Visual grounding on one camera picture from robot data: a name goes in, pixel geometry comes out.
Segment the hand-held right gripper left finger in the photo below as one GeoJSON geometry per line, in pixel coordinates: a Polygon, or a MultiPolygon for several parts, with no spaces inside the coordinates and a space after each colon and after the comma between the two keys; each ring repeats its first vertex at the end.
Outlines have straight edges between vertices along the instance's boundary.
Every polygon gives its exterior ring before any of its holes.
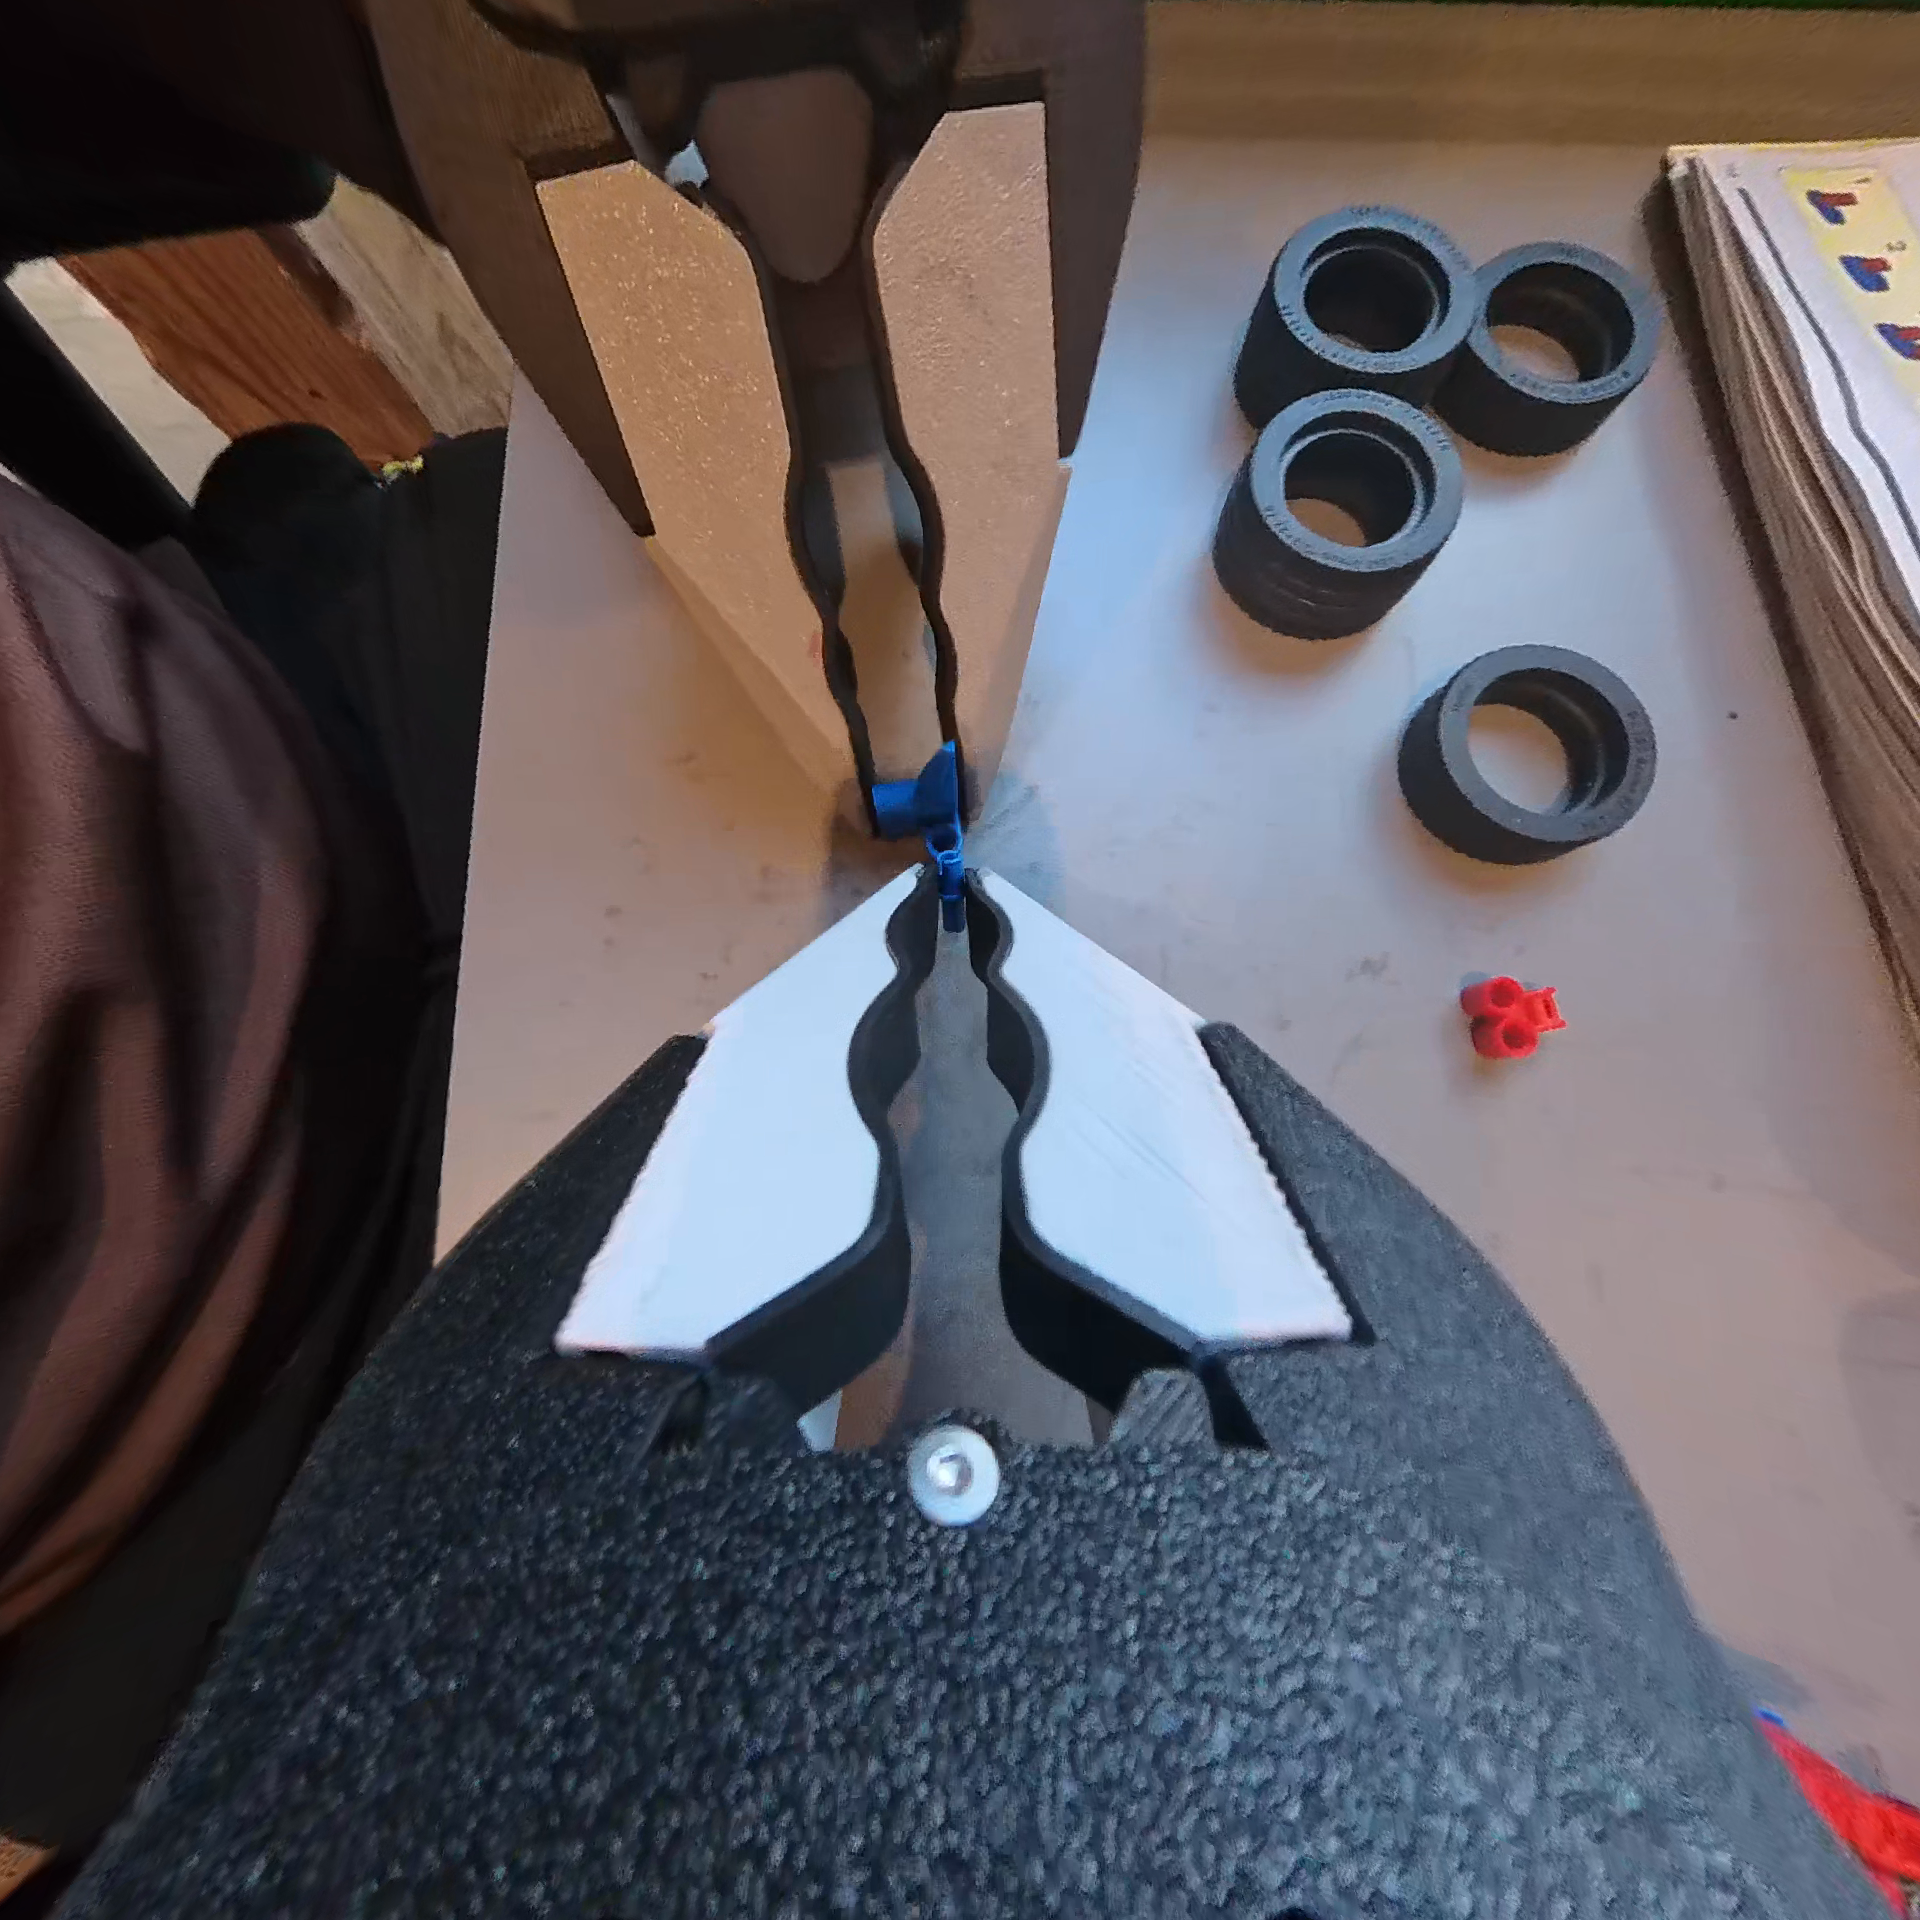
{"type": "Polygon", "coordinates": [[[556,1332],[560,1353],[868,1365],[905,1312],[892,1107],[939,901],[912,869],[704,1028],[556,1332]]]}

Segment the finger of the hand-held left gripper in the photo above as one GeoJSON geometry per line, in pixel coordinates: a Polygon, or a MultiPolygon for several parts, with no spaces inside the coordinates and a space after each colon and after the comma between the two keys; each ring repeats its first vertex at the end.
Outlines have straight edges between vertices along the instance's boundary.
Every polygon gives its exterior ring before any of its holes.
{"type": "Polygon", "coordinates": [[[979,806],[1018,715],[1072,468],[1061,451],[1048,109],[947,113],[868,226],[896,457],[923,508],[928,619],[979,806]]]}
{"type": "Polygon", "coordinates": [[[823,804],[872,828],[831,618],[795,549],[795,429],[749,242],[618,161],[537,185],[568,292],[683,608],[823,804]]]}

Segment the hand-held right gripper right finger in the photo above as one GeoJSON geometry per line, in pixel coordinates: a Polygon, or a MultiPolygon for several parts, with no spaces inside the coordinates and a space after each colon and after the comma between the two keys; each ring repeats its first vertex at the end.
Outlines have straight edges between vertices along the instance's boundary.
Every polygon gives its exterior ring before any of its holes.
{"type": "Polygon", "coordinates": [[[1215,1361],[1349,1339],[1208,1021],[1001,876],[968,877],[968,934],[1015,1101],[1000,1293],[1024,1352],[1215,1361]]]}

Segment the small red connector brick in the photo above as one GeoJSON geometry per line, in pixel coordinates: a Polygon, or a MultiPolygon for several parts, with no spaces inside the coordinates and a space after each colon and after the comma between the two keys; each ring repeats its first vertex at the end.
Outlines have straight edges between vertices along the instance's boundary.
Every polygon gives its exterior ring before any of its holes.
{"type": "Polygon", "coordinates": [[[1457,1000],[1483,1061],[1525,1061],[1545,1035],[1569,1028],[1555,989],[1530,987],[1514,977],[1479,978],[1457,1000]]]}

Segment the blue pointed brick assembly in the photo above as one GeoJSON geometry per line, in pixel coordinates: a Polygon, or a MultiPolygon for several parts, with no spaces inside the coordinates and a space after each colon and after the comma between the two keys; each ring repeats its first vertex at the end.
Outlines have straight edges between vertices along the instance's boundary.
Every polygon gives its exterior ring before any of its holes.
{"type": "Polygon", "coordinates": [[[917,836],[937,850],[964,844],[964,787],[959,748],[947,741],[911,779],[875,781],[872,813],[879,840],[917,836]]]}

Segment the person's left forearm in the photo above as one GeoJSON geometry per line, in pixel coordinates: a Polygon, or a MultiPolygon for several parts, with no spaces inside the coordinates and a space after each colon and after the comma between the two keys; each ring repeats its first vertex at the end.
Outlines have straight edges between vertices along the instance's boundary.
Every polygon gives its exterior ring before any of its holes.
{"type": "Polygon", "coordinates": [[[338,179],[435,230],[367,4],[2,4],[5,269],[300,224],[338,179]]]}

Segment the person's left hand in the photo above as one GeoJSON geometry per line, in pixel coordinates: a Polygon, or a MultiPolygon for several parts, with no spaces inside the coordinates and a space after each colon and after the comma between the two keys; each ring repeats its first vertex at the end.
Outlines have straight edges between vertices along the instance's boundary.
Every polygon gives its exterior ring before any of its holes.
{"type": "Polygon", "coordinates": [[[695,145],[721,198],[785,281],[825,281],[853,250],[874,157],[874,100],[842,64],[709,91],[695,145]]]}

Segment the wide black rubber tyre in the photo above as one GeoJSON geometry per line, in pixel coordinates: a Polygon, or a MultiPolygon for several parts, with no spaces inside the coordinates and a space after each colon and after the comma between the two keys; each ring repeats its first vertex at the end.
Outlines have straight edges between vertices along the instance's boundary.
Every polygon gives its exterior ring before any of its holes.
{"type": "Polygon", "coordinates": [[[1386,393],[1426,409],[1482,310],[1467,251],[1429,219],[1347,206],[1304,224],[1261,281],[1232,376],[1268,426],[1314,393],[1386,393]]]}
{"type": "Polygon", "coordinates": [[[1452,540],[1464,474],[1452,434],[1404,398],[1339,389],[1292,400],[1259,427],[1225,494],[1218,582],[1273,633],[1363,633],[1452,540]]]}

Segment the wooden furniture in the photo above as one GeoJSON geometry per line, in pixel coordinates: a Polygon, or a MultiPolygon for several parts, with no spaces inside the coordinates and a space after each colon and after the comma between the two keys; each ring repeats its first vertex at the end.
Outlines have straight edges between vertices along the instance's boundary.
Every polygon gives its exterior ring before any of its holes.
{"type": "Polygon", "coordinates": [[[511,421],[512,357],[451,251],[345,179],[300,224],[58,264],[233,442],[320,426],[378,470],[511,421]]]}

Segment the narrow black rubber tyre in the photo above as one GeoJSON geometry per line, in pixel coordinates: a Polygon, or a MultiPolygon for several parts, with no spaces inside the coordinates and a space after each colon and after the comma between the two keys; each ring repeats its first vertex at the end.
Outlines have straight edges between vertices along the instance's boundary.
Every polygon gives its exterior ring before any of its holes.
{"type": "Polygon", "coordinates": [[[1509,645],[1455,672],[1407,722],[1399,788],[1443,845],[1519,869],[1584,850],[1620,832],[1658,774],[1658,737],[1642,697],[1602,662],[1555,645],[1509,645]],[[1567,790],[1525,806],[1497,788],[1473,750],[1477,710],[1541,722],[1567,763],[1567,790]]]}
{"type": "Polygon", "coordinates": [[[1659,306],[1612,256],[1567,241],[1511,248],[1477,269],[1477,314],[1433,412],[1511,457],[1587,442],[1643,381],[1659,306]]]}

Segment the beige wooden table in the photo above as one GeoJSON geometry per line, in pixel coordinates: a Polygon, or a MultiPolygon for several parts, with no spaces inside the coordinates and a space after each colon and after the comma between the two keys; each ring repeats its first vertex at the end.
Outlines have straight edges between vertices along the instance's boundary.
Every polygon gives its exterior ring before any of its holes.
{"type": "Polygon", "coordinates": [[[1652,148],[1914,138],[1919,13],[1148,4],[1145,129],[1652,148]]]}

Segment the person's brown shirt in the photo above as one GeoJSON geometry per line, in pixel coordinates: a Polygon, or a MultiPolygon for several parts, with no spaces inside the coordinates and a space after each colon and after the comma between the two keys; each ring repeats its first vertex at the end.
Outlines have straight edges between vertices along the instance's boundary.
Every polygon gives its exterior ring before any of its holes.
{"type": "Polygon", "coordinates": [[[251,640],[5,482],[5,1636],[128,1537],[250,1356],[329,801],[251,640]]]}

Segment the open instruction book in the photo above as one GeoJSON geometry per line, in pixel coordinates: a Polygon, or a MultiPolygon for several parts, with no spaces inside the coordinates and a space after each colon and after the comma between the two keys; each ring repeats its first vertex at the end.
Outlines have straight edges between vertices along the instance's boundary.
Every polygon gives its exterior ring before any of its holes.
{"type": "Polygon", "coordinates": [[[1916,1034],[1919,145],[1689,145],[1665,173],[1792,690],[1916,1034]]]}

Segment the toy brick car model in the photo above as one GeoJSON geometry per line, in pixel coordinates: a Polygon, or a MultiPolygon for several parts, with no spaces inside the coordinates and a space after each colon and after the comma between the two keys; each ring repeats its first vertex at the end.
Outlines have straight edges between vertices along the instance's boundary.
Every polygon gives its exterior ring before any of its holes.
{"type": "Polygon", "coordinates": [[[1755,1709],[1761,1731],[1787,1765],[1810,1806],[1875,1881],[1895,1915],[1919,1915],[1919,1806],[1856,1782],[1812,1747],[1803,1745],[1770,1709],[1755,1709]]]}

